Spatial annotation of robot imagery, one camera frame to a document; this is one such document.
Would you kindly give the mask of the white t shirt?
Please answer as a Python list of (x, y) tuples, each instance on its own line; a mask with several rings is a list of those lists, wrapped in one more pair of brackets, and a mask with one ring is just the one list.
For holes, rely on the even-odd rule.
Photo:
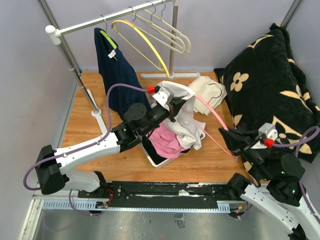
[(159, 82), (156, 86), (158, 88), (167, 87), (173, 92), (174, 97), (182, 97), (183, 100), (186, 100), (186, 103), (175, 117), (176, 122), (170, 122), (167, 118), (164, 120), (164, 124), (177, 134), (181, 145), (187, 145), (194, 141), (193, 148), (195, 150), (200, 149), (202, 147), (202, 139), (206, 136), (204, 133), (206, 124), (194, 119), (196, 93), (185, 85), (166, 80)]

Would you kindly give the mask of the pink t shirt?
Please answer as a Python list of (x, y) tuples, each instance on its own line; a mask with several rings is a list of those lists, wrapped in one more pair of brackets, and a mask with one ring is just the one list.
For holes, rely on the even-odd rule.
[(180, 145), (177, 135), (168, 129), (163, 122), (152, 132), (148, 139), (156, 153), (166, 159), (175, 159), (180, 153), (187, 153), (190, 150)]

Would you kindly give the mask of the black t shirt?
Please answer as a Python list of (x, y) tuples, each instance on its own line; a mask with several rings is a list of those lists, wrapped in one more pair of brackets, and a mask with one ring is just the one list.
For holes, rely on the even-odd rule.
[(151, 141), (148, 138), (142, 138), (142, 145), (146, 150), (147, 154), (150, 156), (150, 158), (156, 165), (161, 164), (166, 160), (165, 157), (162, 157), (157, 153), (155, 147), (152, 145)]

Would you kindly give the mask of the wooden hanger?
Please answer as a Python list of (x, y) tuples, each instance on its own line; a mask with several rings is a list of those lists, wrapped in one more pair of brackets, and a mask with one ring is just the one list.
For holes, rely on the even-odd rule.
[(164, 0), (161, 2), (164, 4), (164, 8), (161, 11), (161, 16), (155, 15), (156, 11), (150, 12), (149, 10), (144, 9), (143, 11), (150, 15), (150, 19), (145, 19), (144, 17), (140, 16), (140, 19), (138, 20), (152, 29), (159, 36), (163, 37), (163, 40), (145, 30), (148, 32), (148, 37), (158, 41), (174, 52), (179, 54), (189, 54), (191, 52), (191, 42), (189, 38), (180, 32), (175, 26), (172, 26), (164, 20), (163, 11), (166, 9), (166, 3)]

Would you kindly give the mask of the yellow hanger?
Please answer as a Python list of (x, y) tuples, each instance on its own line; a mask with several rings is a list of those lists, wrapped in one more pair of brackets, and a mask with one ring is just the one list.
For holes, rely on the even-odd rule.
[[(158, 52), (156, 47), (153, 45), (153, 43), (148, 38), (148, 32), (140, 28), (136, 25), (135, 21), (140, 20), (140, 15), (138, 15), (135, 11), (131, 13), (134, 15), (134, 19), (132, 21), (129, 21), (125, 18), (123, 19), (116, 19), (111, 23), (111, 28), (114, 29), (114, 31), (125, 41), (127, 42), (137, 53), (139, 53), (147, 62), (149, 62), (153, 67), (155, 67), (158, 71), (164, 74), (165, 77), (170, 76), (170, 72), (168, 70), (168, 67), (161, 57), (161, 54)], [(132, 42), (130, 42), (120, 31), (119, 25), (124, 25), (131, 29), (133, 31), (134, 35), (138, 36), (138, 40), (142, 42), (142, 44), (150, 50), (154, 57), (157, 59), (157, 63), (152, 61), (147, 55), (145, 55), (142, 51), (140, 51), (139, 48), (137, 48)]]

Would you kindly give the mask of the metal clothes rack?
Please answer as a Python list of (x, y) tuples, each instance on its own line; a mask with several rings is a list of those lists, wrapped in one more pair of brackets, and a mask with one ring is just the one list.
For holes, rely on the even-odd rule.
[[(96, 18), (96, 19), (93, 19), (93, 20), (90, 20), (87, 22), (83, 22), (83, 23), (80, 23), (80, 24), (77, 24), (74, 26), (59, 29), (58, 23), (55, 20), (55, 17), (53, 15), (48, 3), (45, 0), (39, 0), (38, 4), (40, 5), (42, 11), (44, 12), (46, 18), (48, 19), (48, 21), (50, 23), (49, 25), (47, 25), (45, 27), (45, 32), (49, 35), (53, 44), (60, 49), (62, 55), (64, 56), (67, 63), (69, 64), (69, 67), (70, 67), (69, 70), (75, 74), (78, 87), (81, 89), (87, 102), (89, 103), (90, 107), (92, 108), (91, 115), (93, 116), (93, 118), (96, 119), (101, 132), (103, 134), (105, 134), (107, 132), (107, 127), (106, 127), (106, 124), (103, 120), (102, 110), (97, 106), (91, 91), (85, 87), (83, 81), (81, 80), (82, 70), (78, 66), (78, 63), (77, 63), (75, 57), (73, 56), (72, 51), (70, 50), (66, 40), (63, 37), (66, 34), (73, 33), (73, 32), (76, 32), (76, 31), (103, 23), (104, 19), (100, 16), (99, 18)], [(104, 15), (104, 17), (107, 22), (107, 21), (115, 20), (120, 17), (131, 15), (133, 12), (137, 13), (137, 12), (143, 11), (145, 9), (155, 8), (158, 5), (164, 5), (162, 3), (162, 0), (147, 1), (143, 4), (140, 4), (140, 5), (137, 5), (134, 7), (125, 8), (123, 10)], [(170, 73), (169, 77), (165, 77), (165, 75), (161, 72), (160, 73), (141, 73), (140, 77), (142, 79), (146, 79), (146, 80), (168, 79), (168, 80), (172, 81), (175, 79), (198, 78), (201, 75), (199, 72), (177, 72), (177, 73), (175, 73), (174, 72), (174, 57), (175, 57), (174, 51), (170, 50), (169, 67), (167, 67), (169, 70), (169, 73)]]

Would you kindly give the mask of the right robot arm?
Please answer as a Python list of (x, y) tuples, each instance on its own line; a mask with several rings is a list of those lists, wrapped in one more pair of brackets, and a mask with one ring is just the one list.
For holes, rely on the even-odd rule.
[(305, 169), (298, 157), (281, 152), (288, 145), (277, 144), (274, 124), (265, 123), (258, 130), (219, 128), (230, 153), (241, 156), (250, 166), (254, 180), (267, 181), (265, 196), (253, 182), (235, 173), (227, 183), (226, 193), (232, 200), (244, 200), (283, 226), (291, 240), (318, 240), (320, 214), (314, 208), (306, 188), (300, 182)]

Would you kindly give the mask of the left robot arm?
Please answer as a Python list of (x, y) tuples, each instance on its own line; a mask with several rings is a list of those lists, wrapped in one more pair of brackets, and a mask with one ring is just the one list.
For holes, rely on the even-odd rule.
[(151, 110), (144, 104), (131, 105), (124, 114), (124, 121), (108, 134), (64, 148), (44, 146), (39, 153), (36, 174), (43, 195), (60, 190), (80, 190), (101, 198), (107, 193), (105, 178), (101, 172), (83, 172), (76, 168), (92, 160), (122, 153), (142, 142), (164, 120), (172, 120), (186, 103), (180, 97), (173, 98), (164, 108), (157, 103)]

